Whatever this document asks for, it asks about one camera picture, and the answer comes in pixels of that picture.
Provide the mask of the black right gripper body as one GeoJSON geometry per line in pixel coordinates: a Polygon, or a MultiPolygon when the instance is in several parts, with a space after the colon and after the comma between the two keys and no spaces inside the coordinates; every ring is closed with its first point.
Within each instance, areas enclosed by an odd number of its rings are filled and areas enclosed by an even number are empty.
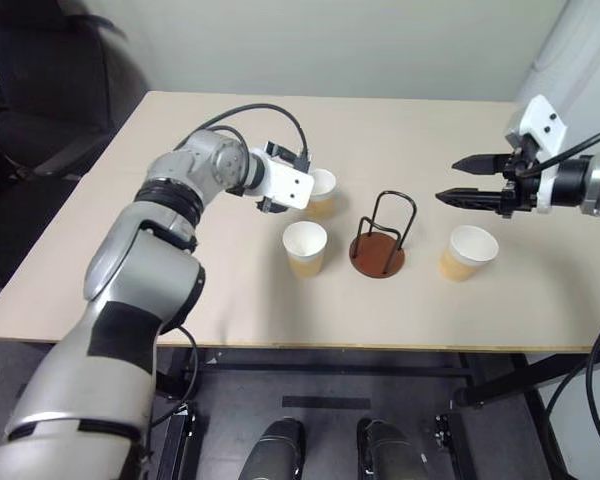
{"type": "Polygon", "coordinates": [[[504,164],[502,175],[506,180],[501,191],[499,214],[510,218],[516,211],[530,212],[537,204],[540,173],[522,177],[522,173],[539,164],[539,145],[531,136],[523,136],[518,147],[504,164]]]}

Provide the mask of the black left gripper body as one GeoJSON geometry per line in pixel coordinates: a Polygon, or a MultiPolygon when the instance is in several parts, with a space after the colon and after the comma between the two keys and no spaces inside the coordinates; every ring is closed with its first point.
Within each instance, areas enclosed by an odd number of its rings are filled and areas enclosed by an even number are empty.
{"type": "Polygon", "coordinates": [[[312,176],[308,173],[307,156],[273,142],[264,149],[255,149],[255,156],[263,166],[255,195],[261,196],[257,208],[263,213],[282,213],[289,208],[303,210],[312,194],[312,176]]]}

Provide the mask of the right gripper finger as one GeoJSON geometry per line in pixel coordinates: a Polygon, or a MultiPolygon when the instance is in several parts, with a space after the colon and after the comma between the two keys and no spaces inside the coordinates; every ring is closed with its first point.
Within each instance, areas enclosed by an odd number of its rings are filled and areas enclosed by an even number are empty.
{"type": "Polygon", "coordinates": [[[477,188],[452,188],[435,194],[442,203],[467,210],[499,211],[501,193],[477,188]]]}
{"type": "Polygon", "coordinates": [[[452,164],[452,168],[472,175],[495,175],[506,165],[505,154],[475,154],[452,164]]]}

